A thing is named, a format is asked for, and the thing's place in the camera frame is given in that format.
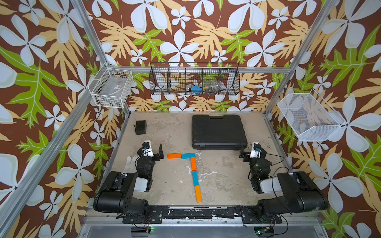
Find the teal block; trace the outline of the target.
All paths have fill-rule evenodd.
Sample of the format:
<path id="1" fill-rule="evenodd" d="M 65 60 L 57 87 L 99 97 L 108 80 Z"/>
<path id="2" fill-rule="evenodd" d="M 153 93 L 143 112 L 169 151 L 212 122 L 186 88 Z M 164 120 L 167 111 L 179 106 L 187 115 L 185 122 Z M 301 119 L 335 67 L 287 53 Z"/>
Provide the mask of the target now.
<path id="1" fill-rule="evenodd" d="M 194 186 L 199 186 L 198 174 L 197 171 L 192 171 L 192 180 Z"/>
<path id="2" fill-rule="evenodd" d="M 182 154 L 182 155 L 181 155 L 181 158 L 182 158 L 182 159 L 191 159 L 191 158 L 195 158 L 195 153 Z"/>

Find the orange block bottom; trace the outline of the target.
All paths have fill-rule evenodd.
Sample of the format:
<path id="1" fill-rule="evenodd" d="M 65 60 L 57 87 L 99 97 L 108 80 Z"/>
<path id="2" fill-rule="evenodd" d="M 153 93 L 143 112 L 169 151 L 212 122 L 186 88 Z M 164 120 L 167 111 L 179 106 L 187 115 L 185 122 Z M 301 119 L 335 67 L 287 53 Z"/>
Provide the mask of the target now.
<path id="1" fill-rule="evenodd" d="M 197 185 L 194 188 L 195 188 L 196 201 L 197 201 L 197 203 L 201 203 L 202 202 L 202 195 L 201 195 L 200 186 Z"/>

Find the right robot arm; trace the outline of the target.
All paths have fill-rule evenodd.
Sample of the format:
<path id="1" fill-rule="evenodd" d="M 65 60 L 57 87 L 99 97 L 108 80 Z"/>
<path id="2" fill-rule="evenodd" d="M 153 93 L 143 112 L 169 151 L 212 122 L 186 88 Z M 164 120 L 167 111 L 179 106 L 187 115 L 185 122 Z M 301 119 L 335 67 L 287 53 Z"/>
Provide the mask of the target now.
<path id="1" fill-rule="evenodd" d="M 239 157 L 249 163 L 249 181 L 258 194 L 271 193 L 275 197 L 261 199 L 252 208 L 242 210 L 244 223 L 279 222 L 281 214 L 322 211 L 329 207 L 327 197 L 305 172 L 271 172 L 272 162 L 267 152 L 256 143 L 250 152 L 241 148 Z"/>

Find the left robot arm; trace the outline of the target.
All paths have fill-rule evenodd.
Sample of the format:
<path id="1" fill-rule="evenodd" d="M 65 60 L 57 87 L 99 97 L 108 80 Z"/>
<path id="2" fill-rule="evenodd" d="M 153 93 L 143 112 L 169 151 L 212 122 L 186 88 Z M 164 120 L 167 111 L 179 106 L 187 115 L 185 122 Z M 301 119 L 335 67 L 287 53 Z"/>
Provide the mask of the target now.
<path id="1" fill-rule="evenodd" d="M 93 208 L 103 213 L 121 213 L 146 215 L 148 202 L 133 197 L 136 182 L 143 179 L 147 185 L 143 192 L 148 192 L 152 186 L 152 174 L 156 162 L 164 158 L 162 144 L 158 153 L 154 154 L 149 141 L 142 144 L 138 150 L 134 173 L 111 171 L 94 198 Z"/>

